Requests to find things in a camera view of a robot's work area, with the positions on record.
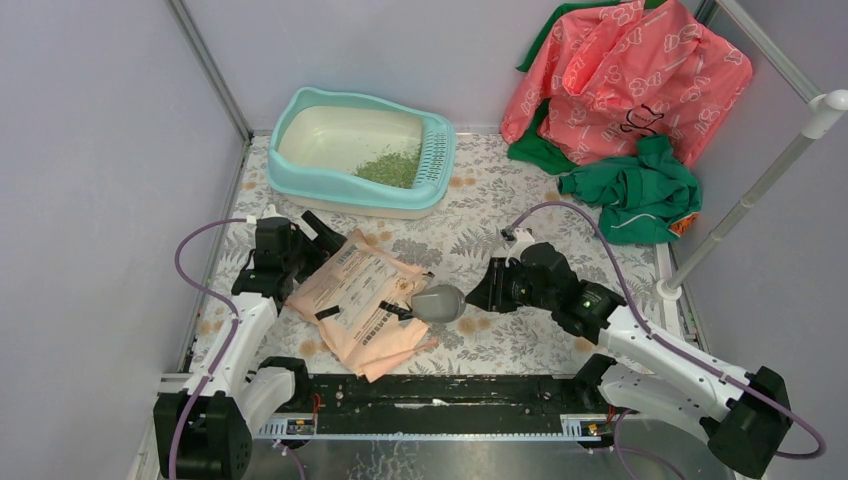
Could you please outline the green cat litter pile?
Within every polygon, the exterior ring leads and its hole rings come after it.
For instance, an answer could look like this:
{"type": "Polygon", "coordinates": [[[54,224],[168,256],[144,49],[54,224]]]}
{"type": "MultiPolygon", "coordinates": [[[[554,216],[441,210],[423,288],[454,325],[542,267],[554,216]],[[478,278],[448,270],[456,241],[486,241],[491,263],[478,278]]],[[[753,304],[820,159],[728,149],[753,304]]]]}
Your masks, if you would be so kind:
{"type": "Polygon", "coordinates": [[[382,151],[374,159],[363,162],[353,175],[390,187],[409,189],[417,176],[421,147],[382,151]]]}

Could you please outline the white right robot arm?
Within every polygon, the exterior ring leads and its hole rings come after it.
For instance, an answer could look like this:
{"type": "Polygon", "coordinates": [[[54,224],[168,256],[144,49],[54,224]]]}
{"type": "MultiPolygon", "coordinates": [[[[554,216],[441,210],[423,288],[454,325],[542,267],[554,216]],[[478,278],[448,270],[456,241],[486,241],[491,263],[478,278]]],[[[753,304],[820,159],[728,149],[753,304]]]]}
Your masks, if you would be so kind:
{"type": "Polygon", "coordinates": [[[576,374],[575,402],[597,412],[609,404],[668,423],[704,442],[725,466],[761,478],[791,427],[768,405],[788,407],[785,383],[762,367],[756,373],[700,351],[655,324],[642,327],[622,296],[581,280],[548,243],[519,258],[493,258],[467,295],[485,311],[521,307],[550,312],[567,333],[606,349],[576,374]]]}

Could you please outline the pink cat litter bag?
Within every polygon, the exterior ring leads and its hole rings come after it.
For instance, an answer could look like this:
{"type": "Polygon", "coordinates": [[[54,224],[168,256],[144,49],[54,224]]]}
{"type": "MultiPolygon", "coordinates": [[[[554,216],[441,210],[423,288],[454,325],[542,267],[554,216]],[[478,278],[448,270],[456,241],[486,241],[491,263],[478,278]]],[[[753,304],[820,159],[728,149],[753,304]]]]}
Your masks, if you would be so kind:
{"type": "Polygon", "coordinates": [[[427,271],[370,245],[354,229],[342,248],[289,296],[286,306],[317,326],[330,351],[357,376],[374,382],[439,339],[429,326],[380,307],[405,308],[429,283],[427,271]]]}

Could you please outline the grey litter scoop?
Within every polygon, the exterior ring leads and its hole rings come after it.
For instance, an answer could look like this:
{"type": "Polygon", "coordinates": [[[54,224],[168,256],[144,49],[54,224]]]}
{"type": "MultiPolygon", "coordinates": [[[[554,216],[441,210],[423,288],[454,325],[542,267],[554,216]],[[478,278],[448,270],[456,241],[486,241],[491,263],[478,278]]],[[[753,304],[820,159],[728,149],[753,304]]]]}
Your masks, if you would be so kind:
{"type": "Polygon", "coordinates": [[[409,301],[413,316],[425,323],[446,324],[465,312],[465,294],[453,285],[436,285],[414,294],[409,301]]]}

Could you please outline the dark green garment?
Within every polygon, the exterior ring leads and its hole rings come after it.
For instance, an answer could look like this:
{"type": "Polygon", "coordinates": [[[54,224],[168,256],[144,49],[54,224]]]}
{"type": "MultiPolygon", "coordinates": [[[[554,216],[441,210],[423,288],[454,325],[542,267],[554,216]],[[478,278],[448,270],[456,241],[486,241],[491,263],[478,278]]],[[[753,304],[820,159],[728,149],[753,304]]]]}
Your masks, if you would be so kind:
{"type": "Polygon", "coordinates": [[[637,53],[645,41],[643,1],[562,4],[541,27],[517,69],[523,77],[508,101],[500,133],[508,156],[550,174],[616,156],[664,135],[664,115],[637,98],[662,77],[644,78],[637,53]]]}

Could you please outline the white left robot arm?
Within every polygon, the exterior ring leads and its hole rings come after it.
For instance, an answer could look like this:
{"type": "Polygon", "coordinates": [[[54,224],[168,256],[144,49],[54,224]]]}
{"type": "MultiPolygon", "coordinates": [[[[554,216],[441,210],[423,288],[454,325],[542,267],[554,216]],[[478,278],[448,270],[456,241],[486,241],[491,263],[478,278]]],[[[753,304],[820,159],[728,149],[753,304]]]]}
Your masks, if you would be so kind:
{"type": "Polygon", "coordinates": [[[153,419],[160,472],[167,479],[240,479],[254,435],[279,409],[313,406],[304,360],[268,357],[251,366],[259,344],[298,283],[307,280],[346,238],[312,212],[301,216],[314,235],[268,207],[254,225],[255,246],[229,295],[230,311],[204,362],[172,393],[159,395],[153,419]]]}

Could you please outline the white pole stand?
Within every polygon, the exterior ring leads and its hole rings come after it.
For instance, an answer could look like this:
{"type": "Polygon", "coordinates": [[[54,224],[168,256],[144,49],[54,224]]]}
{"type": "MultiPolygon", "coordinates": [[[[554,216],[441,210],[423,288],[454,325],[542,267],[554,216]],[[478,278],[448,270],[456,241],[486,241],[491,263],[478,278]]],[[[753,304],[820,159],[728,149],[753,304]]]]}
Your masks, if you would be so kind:
{"type": "Polygon", "coordinates": [[[670,277],[662,278],[657,282],[654,293],[659,300],[677,302],[682,297],[683,282],[694,269],[716,249],[809,147],[820,140],[847,112],[847,90],[838,89],[827,94],[820,94],[810,100],[807,106],[812,117],[798,135],[739,198],[683,265],[678,267],[670,277]]]}

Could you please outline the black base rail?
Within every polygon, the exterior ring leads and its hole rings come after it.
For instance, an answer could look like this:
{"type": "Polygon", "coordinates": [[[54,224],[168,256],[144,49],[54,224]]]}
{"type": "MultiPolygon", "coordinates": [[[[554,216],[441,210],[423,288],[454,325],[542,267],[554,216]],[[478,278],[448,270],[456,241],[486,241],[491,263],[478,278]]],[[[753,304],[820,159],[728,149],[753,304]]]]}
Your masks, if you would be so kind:
{"type": "Polygon", "coordinates": [[[388,375],[370,383],[315,374],[280,414],[322,435],[563,436],[566,420],[610,423],[620,407],[597,386],[553,375],[388,375]]]}

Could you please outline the teal litter box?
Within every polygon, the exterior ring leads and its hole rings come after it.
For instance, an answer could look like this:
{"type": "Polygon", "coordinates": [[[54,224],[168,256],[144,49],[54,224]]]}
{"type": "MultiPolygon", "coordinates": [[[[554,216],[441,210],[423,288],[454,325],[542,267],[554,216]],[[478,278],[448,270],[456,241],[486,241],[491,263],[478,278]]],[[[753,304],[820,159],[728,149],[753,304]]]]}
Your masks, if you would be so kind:
{"type": "Polygon", "coordinates": [[[267,150],[267,181],[289,201],[312,209],[420,219],[445,196],[457,136],[443,116],[378,97],[302,87],[276,122],[267,150]],[[382,151],[421,147],[411,188],[353,175],[382,151]]]}

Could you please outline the green sweatshirt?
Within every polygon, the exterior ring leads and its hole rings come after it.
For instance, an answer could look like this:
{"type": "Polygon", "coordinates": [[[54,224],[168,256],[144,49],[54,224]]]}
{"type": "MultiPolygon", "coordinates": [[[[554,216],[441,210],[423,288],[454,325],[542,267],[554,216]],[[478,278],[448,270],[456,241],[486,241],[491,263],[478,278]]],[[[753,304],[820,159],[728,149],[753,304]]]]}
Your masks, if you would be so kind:
{"type": "Polygon", "coordinates": [[[702,208],[699,182],[674,155],[666,135],[637,142],[634,156],[608,157],[558,179],[560,193],[599,207],[611,244],[662,244],[679,239],[702,208]]]}

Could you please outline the pink patterned jacket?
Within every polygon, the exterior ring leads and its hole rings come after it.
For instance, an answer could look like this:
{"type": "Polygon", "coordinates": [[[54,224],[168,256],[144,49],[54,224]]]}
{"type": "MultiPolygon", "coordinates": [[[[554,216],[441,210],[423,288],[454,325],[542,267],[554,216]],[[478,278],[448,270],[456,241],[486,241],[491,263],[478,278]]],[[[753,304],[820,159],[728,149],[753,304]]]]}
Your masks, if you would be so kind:
{"type": "Polygon", "coordinates": [[[678,1],[578,9],[552,25],[500,132],[517,142],[546,102],[537,132],[577,165],[633,155],[660,134],[693,167],[751,79],[745,54],[678,1]]]}

